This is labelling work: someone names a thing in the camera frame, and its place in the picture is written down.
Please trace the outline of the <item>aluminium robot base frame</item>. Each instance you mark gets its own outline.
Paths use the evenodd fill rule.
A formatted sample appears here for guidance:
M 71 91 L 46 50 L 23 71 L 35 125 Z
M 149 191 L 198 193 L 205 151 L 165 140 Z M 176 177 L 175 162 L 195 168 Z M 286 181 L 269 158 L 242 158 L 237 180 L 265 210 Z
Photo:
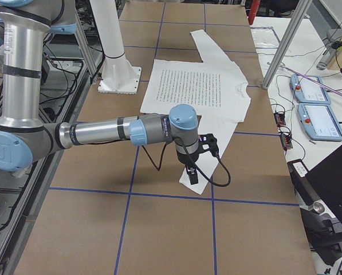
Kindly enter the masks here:
M 26 109 L 36 101 L 36 115 L 44 125 L 31 138 L 26 129 L 0 131 L 0 274 L 10 274 L 27 241 L 29 227 L 23 214 L 36 210 L 44 199 L 61 156 L 54 152 L 58 123 L 74 122 L 84 103 L 95 66 L 100 63 L 98 45 L 89 45 L 83 31 L 56 35 L 42 56 L 50 68 L 45 84 L 36 93 L 23 84 L 13 84 L 10 99 Z

